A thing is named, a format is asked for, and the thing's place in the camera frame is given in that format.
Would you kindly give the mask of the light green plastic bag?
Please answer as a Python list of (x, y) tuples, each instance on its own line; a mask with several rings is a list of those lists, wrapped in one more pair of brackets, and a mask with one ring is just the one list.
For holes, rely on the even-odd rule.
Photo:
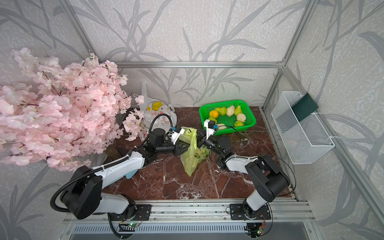
[(203, 146), (197, 145), (197, 130), (194, 128), (182, 127), (184, 133), (180, 135), (181, 142), (190, 144), (188, 150), (183, 153), (180, 158), (186, 174), (191, 177), (197, 166), (209, 157), (209, 150)]

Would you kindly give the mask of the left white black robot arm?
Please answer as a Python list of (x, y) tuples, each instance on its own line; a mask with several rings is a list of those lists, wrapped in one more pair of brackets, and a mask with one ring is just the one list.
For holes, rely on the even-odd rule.
[(155, 161), (159, 154), (177, 157), (185, 153), (188, 144), (178, 143), (184, 132), (181, 127), (173, 127), (170, 134), (163, 129), (154, 129), (145, 142), (120, 159), (92, 169), (86, 166), (78, 168), (70, 181), (54, 193), (50, 200), (51, 208), (72, 213), (78, 220), (104, 213), (132, 218), (137, 212), (135, 201), (128, 196), (104, 193), (103, 189), (123, 177), (133, 176)]

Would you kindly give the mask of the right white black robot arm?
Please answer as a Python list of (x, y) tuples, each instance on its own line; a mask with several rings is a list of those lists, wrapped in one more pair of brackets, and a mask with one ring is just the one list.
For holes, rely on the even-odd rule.
[(207, 137), (205, 134), (197, 134), (198, 147), (205, 146), (218, 155), (219, 168), (247, 174), (255, 190), (243, 201), (243, 211), (248, 219), (255, 219), (260, 208), (271, 203), (288, 186), (291, 181), (287, 174), (269, 155), (256, 157), (240, 156), (234, 153), (232, 142), (228, 137)]

